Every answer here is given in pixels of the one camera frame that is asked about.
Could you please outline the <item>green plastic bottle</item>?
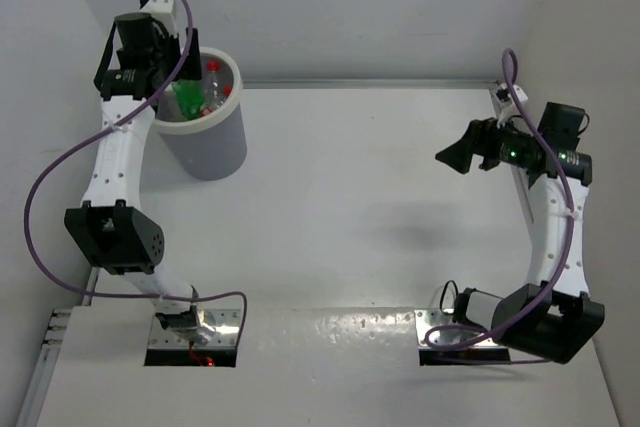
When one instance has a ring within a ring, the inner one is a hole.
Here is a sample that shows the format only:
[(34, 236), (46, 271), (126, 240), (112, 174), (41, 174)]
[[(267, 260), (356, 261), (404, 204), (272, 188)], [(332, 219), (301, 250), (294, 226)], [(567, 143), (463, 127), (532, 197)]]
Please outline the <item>green plastic bottle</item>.
[(200, 82), (197, 80), (181, 79), (172, 83), (172, 89), (184, 118), (187, 120), (198, 118), (205, 104), (205, 97)]

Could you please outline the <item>clear bottle red-white label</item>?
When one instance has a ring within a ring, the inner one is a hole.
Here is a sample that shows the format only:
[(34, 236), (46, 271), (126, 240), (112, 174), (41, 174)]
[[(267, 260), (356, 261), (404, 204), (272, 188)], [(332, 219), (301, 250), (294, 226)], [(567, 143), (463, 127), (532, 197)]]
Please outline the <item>clear bottle red-white label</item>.
[(221, 87), (220, 70), (221, 70), (221, 67), (218, 61), (207, 62), (204, 93), (209, 88)]

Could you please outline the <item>small clear red-label bottle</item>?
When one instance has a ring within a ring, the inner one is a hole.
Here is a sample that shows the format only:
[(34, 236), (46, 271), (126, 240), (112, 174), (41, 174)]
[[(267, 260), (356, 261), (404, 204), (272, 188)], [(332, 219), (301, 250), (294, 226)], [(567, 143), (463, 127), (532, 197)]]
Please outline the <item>small clear red-label bottle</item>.
[(221, 107), (232, 92), (230, 85), (209, 88), (204, 93), (205, 102), (200, 109), (200, 116), (205, 117)]

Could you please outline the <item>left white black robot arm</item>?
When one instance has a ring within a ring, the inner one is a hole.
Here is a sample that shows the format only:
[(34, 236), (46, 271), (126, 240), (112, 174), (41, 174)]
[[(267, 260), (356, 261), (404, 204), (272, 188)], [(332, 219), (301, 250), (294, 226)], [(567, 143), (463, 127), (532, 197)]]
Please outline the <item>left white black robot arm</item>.
[(81, 205), (66, 211), (64, 224), (91, 266), (151, 295), (161, 327), (203, 347), (216, 334), (213, 319), (195, 303), (194, 287), (163, 263), (164, 233), (140, 202), (144, 148), (156, 111), (134, 111), (160, 89), (178, 60), (179, 45), (149, 13), (117, 16), (110, 35), (122, 46), (115, 50), (106, 43), (94, 78), (107, 134)]

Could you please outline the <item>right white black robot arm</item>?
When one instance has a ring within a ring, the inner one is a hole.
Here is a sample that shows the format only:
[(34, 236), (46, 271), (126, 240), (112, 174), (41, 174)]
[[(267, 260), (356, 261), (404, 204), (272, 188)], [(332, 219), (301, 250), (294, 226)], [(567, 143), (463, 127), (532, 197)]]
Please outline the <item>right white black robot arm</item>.
[(536, 134), (496, 118), (473, 120), (461, 139), (437, 153), (466, 174), (473, 156), (481, 169), (501, 163), (523, 170), (532, 215), (531, 260), (522, 287), (506, 297), (467, 288), (457, 294), (452, 328), (546, 361), (566, 364), (602, 327), (603, 304), (592, 300), (583, 267), (583, 214), (593, 180), (592, 159), (579, 152), (590, 121), (581, 108), (547, 103)]

